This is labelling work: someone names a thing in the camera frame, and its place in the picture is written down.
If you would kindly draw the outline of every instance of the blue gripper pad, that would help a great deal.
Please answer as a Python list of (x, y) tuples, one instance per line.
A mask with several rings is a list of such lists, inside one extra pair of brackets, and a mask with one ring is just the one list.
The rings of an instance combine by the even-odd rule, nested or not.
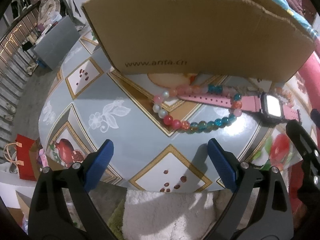
[(85, 174), (84, 190), (86, 192), (89, 192), (98, 185), (101, 176), (113, 156), (113, 149), (113, 142), (106, 140), (97, 151), (98, 156)]
[(208, 155), (225, 187), (230, 189), (232, 192), (235, 192), (237, 189), (236, 171), (232, 168), (225, 154), (226, 152), (222, 149), (216, 139), (209, 140)]

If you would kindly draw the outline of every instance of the watch screen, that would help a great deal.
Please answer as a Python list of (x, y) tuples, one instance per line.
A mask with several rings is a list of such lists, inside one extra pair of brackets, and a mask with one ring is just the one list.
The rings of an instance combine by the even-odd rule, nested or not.
[(278, 98), (275, 98), (271, 95), (267, 95), (267, 108), (268, 114), (281, 117), (281, 108)]

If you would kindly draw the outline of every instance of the white flower print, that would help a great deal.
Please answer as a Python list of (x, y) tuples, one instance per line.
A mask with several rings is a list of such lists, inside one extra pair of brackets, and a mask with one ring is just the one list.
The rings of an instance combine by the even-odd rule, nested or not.
[(100, 131), (105, 133), (108, 131), (109, 127), (113, 129), (118, 129), (118, 125), (114, 115), (116, 116), (125, 116), (127, 115), (131, 109), (125, 106), (122, 106), (124, 100), (122, 98), (117, 98), (112, 103), (104, 106), (102, 110), (102, 114), (96, 112), (95, 114), (91, 114), (89, 116), (89, 128), (97, 129), (100, 127)]
[(47, 102), (47, 105), (43, 108), (42, 112), (45, 114), (43, 118), (43, 121), (45, 122), (45, 124), (46, 125), (53, 124), (56, 117), (56, 113), (52, 111), (50, 100)]

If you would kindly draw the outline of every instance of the cardboard box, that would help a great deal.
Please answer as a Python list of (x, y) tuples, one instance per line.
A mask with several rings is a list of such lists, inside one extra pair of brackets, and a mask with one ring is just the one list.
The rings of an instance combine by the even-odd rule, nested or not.
[(307, 32), (272, 0), (88, 0), (83, 10), (123, 74), (286, 82), (314, 51)]

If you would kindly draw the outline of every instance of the bolt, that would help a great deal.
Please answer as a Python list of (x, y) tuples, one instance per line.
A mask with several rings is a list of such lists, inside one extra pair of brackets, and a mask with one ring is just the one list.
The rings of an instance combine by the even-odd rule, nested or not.
[(279, 169), (278, 169), (277, 167), (275, 167), (275, 166), (273, 166), (273, 167), (271, 168), (271, 170), (272, 170), (272, 172), (274, 172), (274, 173), (278, 173), (278, 171), (279, 171)]
[(246, 163), (246, 162), (240, 163), (240, 166), (241, 166), (242, 168), (244, 168), (244, 169), (249, 168), (249, 164)]
[(81, 167), (81, 163), (74, 163), (74, 164), (72, 165), (72, 167), (73, 167), (75, 170), (77, 170), (77, 169), (79, 169), (79, 168)]
[(48, 173), (49, 170), (50, 170), (50, 167), (44, 167), (44, 168), (42, 169), (42, 172), (43, 172), (43, 173)]
[(317, 176), (314, 176), (314, 177), (313, 177), (313, 183), (314, 183), (315, 185), (318, 184), (318, 177), (317, 177)]

